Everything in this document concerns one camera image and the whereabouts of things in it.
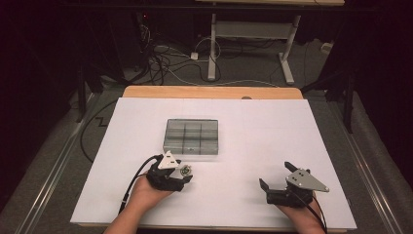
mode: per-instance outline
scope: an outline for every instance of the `black cable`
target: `black cable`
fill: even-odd
[[[178,40],[175,40],[175,39],[167,36],[167,35],[164,34],[164,33],[157,32],[156,35],[164,38],[166,41],[170,41],[172,44],[177,44],[178,46],[180,46],[181,48],[183,48],[184,50],[186,50],[187,53],[191,53],[191,51],[192,51],[192,49],[191,49],[190,46],[185,45],[184,43],[182,43],[182,42],[180,42],[180,41],[178,41]]]
[[[89,155],[86,153],[85,150],[85,146],[83,145],[83,135],[85,134],[86,128],[88,127],[88,125],[91,123],[91,121],[101,112],[103,111],[105,108],[107,108],[108,106],[110,106],[113,103],[116,103],[118,100],[112,100],[109,103],[107,103],[105,106],[103,106],[99,111],[97,111],[97,113],[92,116],[92,118],[88,121],[88,123],[86,123],[85,128],[83,128],[81,134],[80,134],[80,148],[82,149],[83,154],[85,155],[85,157],[88,159],[89,162],[93,163],[94,160],[91,159],[91,157],[89,157]]]
[[[164,85],[164,77],[165,77],[165,75],[164,75],[164,70],[163,70],[163,68],[162,68],[162,62],[161,62],[161,60],[158,58],[158,57],[154,57],[155,58],[155,60],[156,60],[156,62],[158,63],[158,65],[159,65],[159,70],[158,70],[158,72],[157,72],[157,74],[159,73],[159,72],[161,72],[161,84],[160,84],[160,86],[162,86],[162,85]]]
[[[161,61],[165,64],[164,69],[170,66],[170,59],[166,56],[158,55],[161,58]]]
[[[170,64],[169,66],[176,66],[176,65],[179,65],[179,64],[182,64],[182,63],[188,62],[188,61],[193,61],[193,60],[192,60],[192,59],[186,59],[186,60],[181,61],[181,62],[178,62],[178,63]]]
[[[185,66],[190,66],[190,65],[192,65],[192,66],[197,66],[198,69],[199,69],[199,72],[200,72],[201,80],[206,81],[206,80],[204,79],[204,77],[203,77],[203,72],[202,72],[201,67],[200,67],[199,65],[197,65],[197,64],[194,64],[194,63],[185,64],[185,65],[183,65],[183,66],[180,66],[180,67],[176,68],[175,70],[171,70],[171,72],[175,72],[175,71],[180,70],[181,68],[183,68],[183,67],[185,67]]]
[[[121,207],[120,207],[120,209],[119,209],[119,213],[124,210],[125,205],[127,204],[128,198],[129,198],[129,196],[130,196],[131,187],[133,186],[134,181],[135,181],[138,177],[143,176],[143,175],[140,174],[140,172],[142,171],[142,169],[143,169],[143,168],[146,166],[146,164],[148,164],[151,160],[157,159],[157,158],[159,158],[160,156],[161,156],[161,155],[156,155],[156,156],[152,156],[152,157],[148,158],[148,159],[142,164],[142,166],[140,166],[139,170],[137,170],[136,174],[134,175],[133,179],[131,180],[130,185],[128,186],[127,192],[126,192],[125,195],[124,195],[124,199],[122,200],[122,204],[121,204]]]
[[[264,43],[262,43],[262,41],[250,41],[250,42],[244,41],[244,42],[242,42],[242,41],[239,41],[239,40],[234,41],[234,40],[229,40],[229,39],[226,39],[226,38],[219,38],[219,39],[221,39],[223,41],[230,42],[228,44],[235,43],[239,46],[238,48],[225,47],[225,46],[223,46],[223,45],[225,45],[225,43],[219,42],[219,44],[221,45],[220,46],[220,49],[221,49],[220,57],[224,58],[224,59],[235,59],[235,58],[239,57],[240,55],[242,55],[244,52],[248,52],[248,51],[255,51],[255,50],[259,50],[259,49],[268,49],[268,48],[272,47],[274,45],[274,43],[277,41],[277,40],[274,40],[274,39],[268,39],[268,40],[265,40]],[[256,46],[256,45],[252,45],[253,43],[262,43],[262,45]],[[252,49],[246,49],[244,46],[252,47]],[[224,55],[225,50],[237,50],[237,49],[239,49],[239,51],[235,56],[226,57]]]
[[[166,45],[166,47],[167,47],[167,49],[166,49],[165,51],[161,51],[161,52],[155,51],[155,48],[156,48],[157,46],[154,46],[153,52],[154,52],[155,54],[158,54],[158,56],[167,55],[167,56],[172,56],[172,57],[183,57],[183,56],[188,57],[188,56],[186,56],[185,54],[183,54],[182,52],[180,52],[180,51],[178,51],[178,50],[170,47],[168,43],[165,43],[165,45]],[[177,51],[177,52],[181,53],[181,55],[168,54],[168,51],[169,51],[169,50]]]
[[[321,206],[319,205],[319,201],[315,196],[313,196],[313,199],[316,201],[317,205],[319,206],[319,211],[321,212],[322,220],[324,221],[324,227],[325,227],[325,232],[327,231],[327,222],[325,222],[325,216],[324,213],[322,212]]]
[[[307,207],[307,209],[316,217],[316,219],[319,221],[319,225],[321,226],[322,230],[324,231],[324,233],[327,233],[327,225],[325,222],[322,222],[321,218],[319,217],[319,215],[314,211],[314,209],[312,207],[310,207],[309,204],[307,204],[306,202],[304,202],[297,194],[295,194],[292,191],[289,191],[289,193],[291,193],[292,195],[294,195],[298,200],[300,200],[301,203],[303,203],[303,205],[305,205]],[[322,216],[324,216],[324,214],[322,213],[321,210],[321,206],[319,205],[319,210],[322,214]]]
[[[168,67],[168,64],[162,60],[161,64],[164,64],[165,66],[162,65],[162,68],[160,67],[159,69],[153,68],[152,64],[150,63],[150,60],[148,60],[148,67],[149,67],[148,68],[148,73],[149,73],[149,77],[150,77],[149,80],[143,81],[143,82],[140,82],[140,83],[135,83],[135,85],[144,85],[144,84],[148,84],[148,83],[151,83],[152,85],[156,85],[155,82],[164,79],[164,77],[166,76],[166,73],[161,72],[161,69],[163,69],[163,67]],[[156,79],[159,72],[161,72],[162,76],[161,76],[161,78]]]
[[[130,82],[135,82],[139,80],[140,78],[144,77],[148,73],[148,66],[145,65],[142,70],[139,72],[139,74],[135,75],[133,78],[130,79]]]
[[[272,78],[272,75],[273,74],[276,74],[276,72],[280,69],[280,65],[279,66],[277,66],[277,68],[273,71],[273,72],[271,72],[271,74],[269,75],[270,76],[270,83],[271,84],[273,84],[273,78]]]

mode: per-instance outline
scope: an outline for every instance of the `gray carpet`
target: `gray carpet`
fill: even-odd
[[[302,87],[315,81],[326,60],[326,55],[319,52],[321,43],[315,41],[309,45],[294,45],[289,58],[296,84]],[[235,52],[225,51],[217,63],[220,67],[221,78],[218,84],[238,82],[240,80],[257,80],[285,87],[282,72],[277,61],[277,52],[281,52],[283,43],[277,42],[268,49],[254,49],[244,52],[240,57],[229,59]],[[185,58],[171,57],[173,62],[180,62]],[[201,67],[204,77],[207,75],[207,64],[197,62]],[[131,69],[126,69],[130,77],[134,75]],[[197,84],[209,84],[200,79],[197,66],[183,67],[174,72],[179,79]],[[165,85],[188,85],[178,80],[176,76],[168,74]],[[110,101],[120,97],[123,87],[103,79],[105,90],[100,96],[94,96],[90,103],[89,112],[92,116]],[[232,83],[229,86],[267,86],[257,81]],[[355,160],[354,148],[349,144],[348,135],[343,131],[342,124],[337,118],[339,103],[326,102],[322,91],[312,91],[305,95],[309,100],[315,115],[321,136],[331,157],[334,168],[343,186],[345,194],[351,204],[351,210],[357,223],[357,230],[349,233],[390,233],[387,224],[377,211],[371,191],[365,185],[360,174],[359,165]],[[67,115],[60,120],[55,129],[50,132],[49,138],[38,152],[35,160],[28,169],[15,194],[0,215],[0,233],[15,233],[24,221],[31,206],[34,204],[43,183],[48,178],[50,171],[64,148],[66,140],[79,125],[77,118],[76,102]],[[99,120],[92,119],[85,130],[83,143],[89,157],[93,158],[104,136],[105,124],[109,122],[114,105],[105,108],[97,117],[103,117],[102,124]],[[394,216],[399,222],[401,232],[413,233],[411,220],[413,218],[413,196],[411,188],[403,179],[394,162],[386,151],[385,146],[374,130],[374,127],[365,115],[362,104],[355,98],[353,115],[353,130],[351,135],[357,142],[359,151],[364,155],[365,161],[371,169],[378,185],[383,190]],[[70,150],[67,164],[58,184],[47,203],[45,210],[33,227],[32,233],[101,233],[104,227],[81,227],[69,222],[82,191],[86,177],[92,163],[85,157],[80,147],[79,138]],[[144,233],[155,233],[145,230]]]

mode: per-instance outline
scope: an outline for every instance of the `dark background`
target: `dark background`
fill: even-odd
[[[360,0],[346,5],[380,6]],[[406,162],[413,155],[413,36],[408,20],[413,8],[408,0],[388,0],[383,6],[374,16],[352,16],[345,23],[328,14],[303,16],[296,39],[336,42],[320,79],[355,61],[350,68],[355,71],[356,91],[411,185]],[[122,79],[122,68],[139,64],[142,57],[133,14],[64,11],[54,0],[3,1],[0,13],[2,209],[49,131],[70,108],[80,65],[90,71],[87,81],[98,91],[98,75]],[[152,14],[148,19],[170,40],[188,47],[199,35],[208,35],[209,21],[210,15],[174,13]],[[322,88],[340,85],[332,81]]]

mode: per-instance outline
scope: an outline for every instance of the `wire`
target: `wire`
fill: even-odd
[[[170,64],[169,66],[176,66],[176,65],[179,65],[179,64],[188,62],[188,61],[193,61],[193,60],[192,60],[192,59],[186,59],[186,60],[184,60],[184,61],[181,61],[181,62],[178,62],[178,63],[175,63],[175,64]]]
[[[317,5],[321,6],[321,4],[317,0],[314,0],[314,2],[317,3]]]
[[[269,75],[271,84],[273,84],[273,74],[276,74],[276,72],[277,72],[278,70],[280,70],[280,68],[281,68],[280,65],[277,66],[277,68],[276,68],[273,72],[271,72],[271,74]]]
[[[169,55],[169,56],[181,56],[181,57],[189,58],[189,56],[187,56],[186,54],[184,54],[184,53],[182,53],[181,51],[179,51],[179,50],[177,50],[177,49],[175,49],[175,48],[172,48],[172,47],[170,47],[170,46],[161,46],[161,45],[159,45],[159,46],[155,46],[154,49],[156,49],[157,47],[168,48],[165,52],[162,52],[161,54],[165,54],[165,53],[168,52],[169,50],[173,50],[173,51],[179,52],[180,54],[167,54],[167,55]]]
[[[131,191],[131,188],[132,188],[132,186],[133,186],[133,184],[134,184],[134,181],[135,181],[138,177],[143,176],[143,175],[146,175],[146,174],[143,174],[143,175],[140,174],[140,172],[142,171],[142,169],[143,169],[143,168],[146,166],[146,164],[148,164],[150,161],[152,161],[153,159],[158,159],[160,156],[161,156],[161,155],[156,155],[156,156],[152,156],[152,157],[148,158],[148,159],[142,164],[142,166],[140,166],[139,170],[137,170],[136,174],[134,175],[133,179],[131,180],[130,185],[128,186],[127,192],[126,192],[125,195],[124,195],[124,199],[122,200],[122,204],[121,204],[121,207],[120,207],[120,209],[119,209],[119,213],[124,210],[125,205],[127,204],[128,198],[129,198],[129,196],[130,196],[130,191]]]
[[[204,87],[213,87],[213,86],[226,86],[226,85],[231,85],[231,84],[237,84],[237,83],[243,83],[243,82],[254,82],[254,83],[260,83],[260,84],[265,84],[268,86],[273,86],[273,87],[278,87],[276,85],[264,82],[264,81],[257,81],[257,80],[240,80],[240,81],[232,81],[232,82],[226,82],[226,83],[220,83],[220,84],[213,84],[213,85],[200,85],[200,84],[196,84],[196,83],[192,83],[192,82],[188,82],[185,80],[182,80],[181,78],[179,78],[179,76],[177,76],[173,71],[168,69],[168,72],[170,72],[170,74],[172,74],[176,79],[178,79],[180,82],[188,84],[188,85],[193,85],[193,86],[204,86]]]
[[[194,52],[197,52],[198,47],[201,45],[201,43],[205,40],[210,40],[213,41],[217,46],[218,46],[218,55],[215,57],[215,59],[218,59],[219,56],[221,55],[221,47],[219,46],[219,43],[216,40],[212,40],[210,37],[205,37],[202,39],[200,42],[198,42],[197,46],[195,46]]]
[[[235,59],[235,58],[239,57],[240,55],[242,55],[244,52],[247,52],[247,51],[255,51],[255,50],[258,50],[258,49],[268,49],[268,48],[272,47],[275,42],[278,41],[276,39],[266,39],[264,41],[264,43],[262,43],[263,42],[262,40],[260,40],[260,41],[250,40],[250,41],[243,41],[242,42],[242,41],[238,40],[239,38],[236,38],[235,40],[231,40],[231,39],[228,39],[228,38],[225,38],[225,37],[217,37],[217,39],[223,40],[223,42],[219,42],[221,44],[221,51],[222,51],[221,56],[222,56],[225,49],[227,49],[227,50],[239,50],[238,53],[236,55],[232,56],[232,57],[222,56],[224,59]],[[225,41],[229,42],[228,44],[236,43],[239,47],[238,48],[223,47],[222,44],[224,44]],[[256,46],[256,45],[253,45],[254,43],[261,43],[261,45]]]
[[[103,106],[99,111],[97,111],[97,113],[92,116],[92,118],[88,121],[88,123],[86,123],[85,128],[83,128],[82,133],[80,134],[80,148],[82,149],[83,155],[88,159],[89,162],[93,163],[94,160],[91,159],[91,157],[88,155],[88,153],[86,153],[85,150],[85,146],[83,145],[83,135],[85,134],[86,128],[89,126],[89,124],[91,123],[91,121],[101,112],[103,111],[105,108],[107,108],[108,106],[110,106],[113,103],[116,103],[118,100],[112,100],[109,103],[107,103],[105,106]]]
[[[174,71],[180,70],[181,68],[183,68],[183,67],[185,67],[185,66],[190,66],[190,65],[197,66],[197,67],[199,68],[200,77],[201,77],[202,80],[204,80],[201,67],[198,66],[197,64],[186,64],[186,65],[183,65],[183,66],[181,66],[181,67],[176,68],[175,70],[169,70],[169,72],[174,72]]]
[[[143,51],[149,46],[149,44],[150,44],[150,41],[151,41],[151,31],[150,31],[149,28],[148,28],[147,26],[145,26],[145,25],[142,25],[141,27],[143,27],[143,28],[146,29],[145,32],[144,32],[143,38],[142,38],[141,40],[142,40],[142,41],[145,41],[146,35],[148,35],[148,39],[146,40],[146,45],[145,45],[145,47],[143,48],[143,50],[141,51],[141,52],[143,52]]]
[[[172,37],[170,37],[170,36],[168,36],[164,33],[157,32],[156,35],[159,36],[159,37],[163,37],[166,41],[171,41],[172,43],[175,43],[175,44],[178,44],[178,45],[184,47],[188,52],[192,51],[192,49],[190,49],[190,46],[182,43],[181,41],[175,40]]]
[[[155,60],[155,61],[153,61],[153,63],[157,64],[158,67],[159,67],[159,69],[156,70],[156,73],[155,73],[154,76],[152,76],[152,72],[151,72],[152,69],[149,69],[149,74],[150,74],[150,76],[151,76],[152,85],[155,85],[155,82],[156,82],[156,81],[161,80],[160,86],[162,86],[162,85],[164,84],[164,77],[165,77],[165,74],[164,74],[164,72],[163,72],[163,71],[164,71],[164,70],[163,70],[163,66],[162,66],[162,63],[163,63],[163,62],[162,62],[158,57],[155,57],[155,56],[153,56],[152,59]],[[155,77],[156,77],[160,72],[161,72],[161,77],[160,77],[159,79],[155,79]]]
[[[167,49],[166,49],[165,51],[163,51],[163,52],[159,52],[159,51],[156,51],[156,49],[157,49],[158,47],[167,48]],[[155,53],[158,53],[158,54],[161,54],[161,55],[163,55],[163,54],[165,54],[166,52],[168,52],[169,49],[170,49],[170,46],[169,46],[169,45],[165,45],[165,46],[156,45],[156,46],[154,46],[154,52],[155,52]]]
[[[144,77],[148,73],[148,71],[149,71],[149,67],[145,65],[137,75],[135,75],[133,78],[130,79],[130,82],[133,83],[139,80],[140,78]]]
[[[304,202],[304,201],[303,201],[297,194],[295,194],[294,192],[292,192],[292,191],[289,191],[289,192],[290,192],[292,195],[294,195],[298,200],[300,200],[303,205],[305,205],[305,206],[307,207],[307,209],[308,209],[308,210],[316,217],[316,219],[319,221],[319,225],[321,226],[321,228],[322,228],[322,230],[324,231],[324,233],[327,233],[327,225],[326,225],[326,223],[325,223],[324,214],[322,213],[321,206],[319,205],[319,201],[317,201],[317,199],[316,199],[316,202],[317,202],[317,204],[318,204],[318,206],[319,206],[319,210],[320,210],[320,212],[321,212],[322,218],[324,219],[324,222],[322,222],[322,220],[321,220],[321,218],[319,217],[319,215],[314,211],[314,209],[313,209],[312,207],[310,207],[309,204],[307,204],[306,202]]]

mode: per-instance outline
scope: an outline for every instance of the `white desk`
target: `white desk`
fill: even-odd
[[[219,3],[250,3],[250,4],[279,4],[279,5],[313,5],[313,6],[343,6],[344,0],[198,0],[202,2]],[[267,22],[247,22],[247,21],[218,21],[216,14],[212,14],[210,33],[210,52],[208,62],[208,80],[215,80],[216,37],[243,37],[243,38],[267,38],[286,39],[283,53],[279,53],[279,60],[282,66],[285,82],[288,85],[294,84],[291,69],[288,65],[288,56],[294,42],[295,33],[301,16],[295,16],[292,23],[267,23]]]
[[[261,177],[271,188],[283,189],[290,174],[283,162],[289,161],[311,169],[330,188],[318,193],[329,230],[356,228],[303,99],[120,98],[71,222],[106,225],[116,217],[136,170],[150,156],[163,153],[169,118],[217,119],[219,154],[175,155],[192,166],[194,177],[147,214],[142,226],[292,230],[289,220],[266,203],[258,182]]]

